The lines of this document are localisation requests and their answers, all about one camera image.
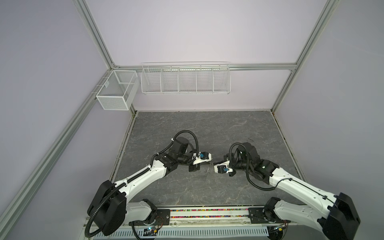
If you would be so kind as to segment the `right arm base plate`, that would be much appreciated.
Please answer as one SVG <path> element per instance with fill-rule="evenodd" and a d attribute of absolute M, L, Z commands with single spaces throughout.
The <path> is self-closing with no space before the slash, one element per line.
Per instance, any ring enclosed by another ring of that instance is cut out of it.
<path fill-rule="evenodd" d="M 280 219 L 272 210 L 264 210 L 264 208 L 251 207 L 248 208 L 249 219 L 252 224 L 283 224 L 284 220 Z"/>

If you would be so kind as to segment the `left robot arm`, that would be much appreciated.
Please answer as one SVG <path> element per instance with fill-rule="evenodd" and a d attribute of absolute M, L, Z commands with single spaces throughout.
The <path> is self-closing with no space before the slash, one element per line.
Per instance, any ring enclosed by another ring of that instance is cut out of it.
<path fill-rule="evenodd" d="M 202 162 L 211 158 L 209 153 L 200 151 L 198 138 L 192 131 L 176 133 L 167 147 L 152 155 L 149 165 L 129 177 L 116 182 L 107 180 L 100 185 L 87 210 L 90 218 L 85 237 L 92 238 L 99 233 L 109 236 L 125 223 L 152 224 L 158 208 L 147 199 L 135 203 L 131 199 L 178 166 L 187 166 L 190 172 L 195 172 Z"/>

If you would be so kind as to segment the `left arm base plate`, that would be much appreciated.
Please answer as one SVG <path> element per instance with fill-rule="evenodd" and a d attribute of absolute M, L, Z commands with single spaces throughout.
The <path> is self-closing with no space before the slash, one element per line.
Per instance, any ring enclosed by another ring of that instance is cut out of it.
<path fill-rule="evenodd" d="M 170 209 L 157 209 L 144 221 L 134 221 L 134 226 L 168 226 L 171 220 Z"/>

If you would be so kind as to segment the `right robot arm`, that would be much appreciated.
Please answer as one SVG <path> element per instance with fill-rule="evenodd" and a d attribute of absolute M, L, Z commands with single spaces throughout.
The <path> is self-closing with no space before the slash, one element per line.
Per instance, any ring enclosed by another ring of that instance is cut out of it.
<path fill-rule="evenodd" d="M 355 238 L 361 219 L 350 196 L 336 195 L 296 178 L 278 164 L 262 159 L 250 143 L 232 144 L 224 161 L 214 169 L 231 177 L 243 170 L 253 187 L 266 192 L 280 189 L 304 203 L 299 206 L 270 198 L 263 209 L 268 222 L 295 222 L 322 232 L 329 240 Z"/>

